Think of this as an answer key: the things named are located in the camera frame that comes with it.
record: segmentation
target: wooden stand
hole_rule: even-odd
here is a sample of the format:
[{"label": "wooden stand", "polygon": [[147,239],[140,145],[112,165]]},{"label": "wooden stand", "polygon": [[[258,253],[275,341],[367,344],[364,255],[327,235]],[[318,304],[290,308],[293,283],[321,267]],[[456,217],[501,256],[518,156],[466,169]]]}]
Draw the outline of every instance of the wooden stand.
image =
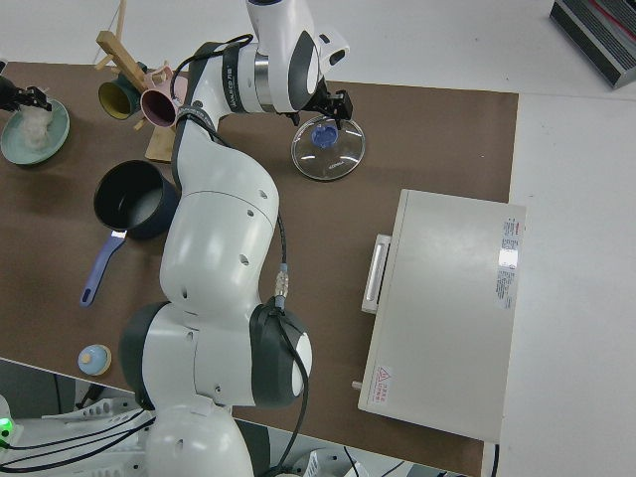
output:
[{"label": "wooden stand", "polygon": [[[108,63],[114,62],[117,66],[117,73],[121,72],[139,93],[143,93],[147,89],[144,82],[145,73],[121,43],[125,11],[126,0],[120,0],[116,33],[113,34],[106,30],[99,32],[97,35],[97,44],[104,50],[106,56],[95,65],[95,69],[101,70]],[[135,123],[133,129],[136,131],[140,130],[146,122],[148,122],[147,119],[142,117]],[[146,158],[152,161],[170,162],[174,139],[174,128],[155,126],[152,138],[146,149]]]}]

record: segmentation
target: warning label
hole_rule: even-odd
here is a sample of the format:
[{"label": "warning label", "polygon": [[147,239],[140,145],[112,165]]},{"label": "warning label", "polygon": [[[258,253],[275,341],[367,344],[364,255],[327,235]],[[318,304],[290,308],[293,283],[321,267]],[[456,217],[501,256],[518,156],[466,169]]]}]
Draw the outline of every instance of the warning label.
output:
[{"label": "warning label", "polygon": [[387,366],[376,366],[374,381],[371,387],[371,402],[386,404],[389,401],[389,390],[393,378],[393,369]]},{"label": "warning label", "polygon": [[499,250],[499,267],[495,303],[499,308],[508,310],[515,303],[515,279],[519,262],[519,242],[523,233],[521,223],[509,218],[503,227],[501,248]]}]

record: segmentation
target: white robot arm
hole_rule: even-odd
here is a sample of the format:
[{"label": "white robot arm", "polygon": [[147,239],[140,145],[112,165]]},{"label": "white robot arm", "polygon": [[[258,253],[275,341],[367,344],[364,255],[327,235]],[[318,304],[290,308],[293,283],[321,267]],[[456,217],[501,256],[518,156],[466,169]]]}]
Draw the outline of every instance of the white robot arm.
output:
[{"label": "white robot arm", "polygon": [[[284,308],[284,253],[274,296],[263,304],[258,294],[278,191],[216,129],[240,112],[283,113],[295,123],[302,109],[350,119],[346,92],[331,94],[324,80],[349,47],[314,26],[305,0],[246,6],[257,42],[249,35],[206,44],[188,61],[172,160],[182,198],[160,271],[169,301],[140,310],[120,342],[126,380],[156,416],[143,441],[150,477],[253,476],[232,406],[284,406],[307,393],[311,346]],[[0,463],[5,457],[0,451]]]}]

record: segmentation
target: black pot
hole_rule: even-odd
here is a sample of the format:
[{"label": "black pot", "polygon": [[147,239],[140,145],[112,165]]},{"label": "black pot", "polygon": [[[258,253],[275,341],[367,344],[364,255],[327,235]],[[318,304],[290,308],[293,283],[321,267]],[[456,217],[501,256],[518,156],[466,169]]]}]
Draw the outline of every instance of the black pot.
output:
[{"label": "black pot", "polygon": [[92,267],[79,305],[89,306],[112,255],[126,237],[151,239],[167,231],[179,198],[159,169],[146,161],[127,161],[101,179],[93,198],[97,218],[113,232]]}]

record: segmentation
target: cable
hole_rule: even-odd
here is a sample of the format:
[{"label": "cable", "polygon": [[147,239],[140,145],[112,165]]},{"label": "cable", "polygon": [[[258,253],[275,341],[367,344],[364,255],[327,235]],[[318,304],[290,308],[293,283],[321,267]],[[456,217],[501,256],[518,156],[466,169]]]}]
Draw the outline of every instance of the cable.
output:
[{"label": "cable", "polygon": [[221,142],[221,144],[223,144],[224,146],[229,147],[231,149],[235,149],[217,131],[215,131],[211,127],[208,127],[208,125],[205,122],[203,122],[199,117],[195,116],[194,114],[189,114],[189,113],[183,114],[183,115],[179,116],[179,118],[177,119],[177,122],[179,123],[179,122],[183,121],[184,119],[189,119],[189,120],[195,122],[196,124],[198,124],[199,126],[203,127],[208,132],[208,134],[210,135],[210,139],[212,139],[213,141],[215,139],[218,139],[219,142]]},{"label": "cable", "polygon": [[[33,467],[18,467],[18,468],[12,468],[12,469],[9,469],[9,468],[5,467],[5,466],[7,466],[9,464],[13,464],[13,463],[16,463],[16,462],[19,462],[19,461],[22,461],[22,460],[26,460],[26,459],[29,459],[29,458],[41,457],[41,456],[53,454],[53,453],[56,453],[56,452],[49,452],[49,453],[45,453],[45,454],[34,455],[34,456],[31,456],[31,457],[26,457],[26,458],[22,458],[22,459],[18,459],[18,460],[13,460],[11,462],[6,462],[6,463],[2,464],[2,465],[0,465],[0,472],[7,473],[7,474],[24,474],[24,473],[28,473],[28,472],[40,472],[40,471],[44,471],[44,470],[55,469],[55,468],[58,468],[58,467],[62,467],[64,465],[69,465],[69,464],[73,464],[75,462],[80,462],[81,460],[85,460],[85,459],[91,458],[93,455],[97,455],[98,453],[103,452],[104,450],[109,449],[110,447],[113,447],[113,446],[117,445],[119,442],[127,439],[132,434],[134,434],[135,432],[138,432],[139,430],[143,429],[144,427],[152,425],[154,423],[155,419],[156,419],[156,417],[153,417],[153,418],[147,420],[143,424],[138,425],[137,427],[135,427],[133,429],[121,432],[124,435],[122,435],[121,437],[113,440],[112,442],[108,442],[106,445],[103,445],[103,446],[99,447],[98,449],[93,450],[91,452],[88,452],[86,454],[79,455],[79,456],[76,456],[76,457],[72,457],[70,459],[62,460],[62,461],[59,461],[59,462],[54,462],[54,463],[51,463],[51,464],[36,465],[36,466],[33,466]],[[77,445],[75,447],[69,447],[68,449],[64,449],[64,450],[73,449],[73,448],[76,448],[76,447],[80,447],[82,445],[83,444]]]},{"label": "cable", "polygon": [[58,383],[58,375],[53,374],[53,381],[56,384],[56,396],[58,397],[58,414],[62,413],[62,398],[60,397],[60,383]]},{"label": "cable", "polygon": [[129,419],[123,420],[122,422],[119,422],[116,425],[112,425],[111,427],[108,427],[108,428],[106,428],[104,430],[99,430],[97,432],[92,432],[90,434],[80,435],[78,437],[71,437],[69,439],[61,439],[61,440],[56,440],[54,442],[47,442],[47,443],[44,443],[44,444],[27,445],[27,446],[24,446],[24,447],[19,447],[19,446],[13,446],[11,444],[8,444],[4,440],[0,439],[0,448],[9,449],[9,450],[32,450],[32,449],[41,449],[43,447],[50,447],[52,445],[65,444],[67,442],[73,442],[74,440],[86,439],[87,437],[93,437],[94,435],[100,435],[100,434],[104,434],[105,432],[109,432],[110,430],[113,430],[113,429],[115,429],[115,428],[117,428],[117,427],[119,427],[119,426],[121,426],[123,424],[126,424],[126,423],[136,419],[137,417],[139,417],[144,412],[145,412],[145,410],[141,409],[139,412],[135,413]]},{"label": "cable", "polygon": [[387,477],[389,474],[391,474],[392,472],[396,471],[396,469],[398,469],[403,464],[404,464],[404,461],[400,462],[398,465],[396,465],[395,467],[392,467],[387,472],[382,474],[380,477]]},{"label": "cable", "polygon": [[497,467],[499,467],[499,444],[495,444],[495,460],[493,461],[493,471],[490,477],[497,477]]},{"label": "cable", "polygon": [[354,469],[354,472],[356,472],[356,475],[358,477],[360,477],[360,474],[358,473],[358,469],[356,468],[356,462],[354,462],[354,459],[351,456],[351,454],[349,453],[349,450],[347,449],[347,446],[343,445],[343,448],[345,449],[345,454],[347,454],[347,457],[349,457],[349,462],[351,462],[351,468]]},{"label": "cable", "polygon": [[287,263],[287,237],[285,235],[285,225],[282,222],[282,217],[280,216],[280,213],[278,213],[278,218],[276,219],[276,223],[278,224],[278,230],[280,231],[280,246],[282,247],[281,263]]},{"label": "cable", "polygon": [[282,456],[280,457],[280,459],[278,460],[278,463],[274,467],[271,467],[270,469],[260,474],[260,477],[269,476],[269,475],[271,476],[278,475],[280,471],[282,470],[282,466],[285,462],[285,459],[289,455],[289,452],[291,451],[291,448],[293,447],[294,442],[296,441],[296,437],[298,436],[298,431],[300,430],[302,422],[305,419],[305,413],[307,412],[307,403],[309,403],[309,376],[307,375],[305,364],[302,362],[300,355],[298,355],[298,352],[296,351],[294,346],[291,344],[291,340],[289,339],[287,332],[282,326],[281,318],[283,316],[284,316],[284,313],[282,311],[276,313],[275,315],[275,317],[277,318],[278,329],[280,330],[280,334],[285,340],[285,343],[287,344],[287,348],[289,348],[289,351],[293,355],[294,361],[296,362],[296,365],[298,365],[298,369],[300,370],[300,376],[302,376],[302,385],[303,385],[302,405],[300,407],[300,413],[298,414],[298,420],[296,421],[296,427],[294,428],[291,434],[291,437],[289,438],[289,442],[287,443],[287,447],[285,447],[285,450],[282,453]]},{"label": "cable", "polygon": [[101,396],[101,393],[103,393],[103,390],[105,390],[104,386],[91,383],[90,386],[88,386],[88,390],[86,391],[85,395],[83,395],[83,398],[81,399],[81,401],[76,402],[76,407],[78,409],[83,409],[86,404],[86,401],[89,399],[92,400],[93,402],[96,402]]},{"label": "cable", "polygon": [[[246,33],[244,35],[239,35],[237,37],[232,38],[231,40],[227,40],[226,42],[221,43],[220,45],[217,46],[217,48],[222,46],[227,46],[231,43],[236,43],[236,42],[238,42],[239,48],[243,48],[249,45],[253,39],[254,39],[253,34]],[[221,56],[223,54],[223,50],[219,51],[217,50],[217,48],[215,48],[210,53],[199,53],[198,55],[193,55],[192,57],[189,57],[185,59],[183,62],[181,62],[181,65],[179,65],[177,69],[174,71],[174,73],[172,74],[172,79],[170,80],[170,97],[172,97],[173,99],[177,98],[177,94],[175,94],[175,81],[177,80],[177,76],[179,75],[181,70],[185,68],[191,62],[197,62],[199,60],[209,60],[210,58]]]}]

